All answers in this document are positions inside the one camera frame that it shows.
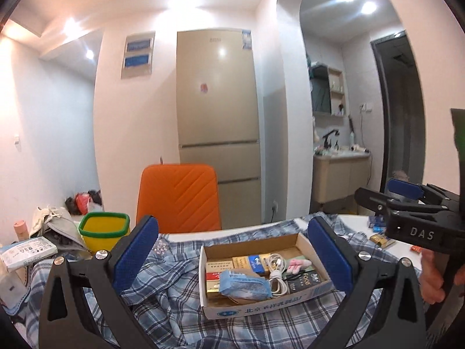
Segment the white cable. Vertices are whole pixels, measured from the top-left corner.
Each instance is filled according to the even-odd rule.
[[[288,293],[288,287],[283,280],[283,272],[285,268],[284,258],[277,253],[272,253],[268,257],[268,266],[271,270],[269,283],[271,286],[271,297],[278,298]]]

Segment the black faucet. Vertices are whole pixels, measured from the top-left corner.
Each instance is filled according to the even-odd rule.
[[[331,130],[329,131],[326,135],[323,135],[323,138],[325,139],[325,144],[323,145],[323,147],[325,149],[328,149],[329,148],[329,143],[328,143],[328,137],[334,133],[335,136],[339,136],[339,130]]]

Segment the pink toy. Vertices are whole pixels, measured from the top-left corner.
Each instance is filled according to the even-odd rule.
[[[287,268],[287,273],[288,274],[297,274],[299,271],[301,271],[301,268],[306,269],[311,265],[312,265],[312,262],[310,260],[292,259],[289,262],[289,267]]]

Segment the table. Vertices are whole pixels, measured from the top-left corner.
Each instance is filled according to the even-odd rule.
[[[368,228],[368,217],[367,216],[358,216],[358,215],[340,215],[341,220],[352,230],[356,232],[363,232],[368,237],[373,235],[373,231]],[[168,239],[170,241],[181,242],[189,240],[209,240],[216,239],[218,237],[225,237],[234,234],[238,234],[246,231],[253,231],[255,229],[266,228],[277,224],[276,223],[267,223],[260,224],[257,226],[243,227],[243,228],[234,228],[234,229],[225,229],[221,231],[208,231],[208,232],[195,232],[191,234],[169,234]],[[298,226],[305,230],[307,225],[303,222],[297,221]],[[387,251],[397,258],[408,257],[412,260],[412,264],[417,269],[421,270],[420,254],[417,252],[412,252],[410,250],[411,244],[407,244],[401,241],[397,241],[395,244],[392,244],[387,248]]]

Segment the beige refrigerator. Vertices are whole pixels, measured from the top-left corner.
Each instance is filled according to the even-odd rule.
[[[223,229],[260,224],[259,119],[250,32],[178,32],[176,89],[181,163],[215,169]]]

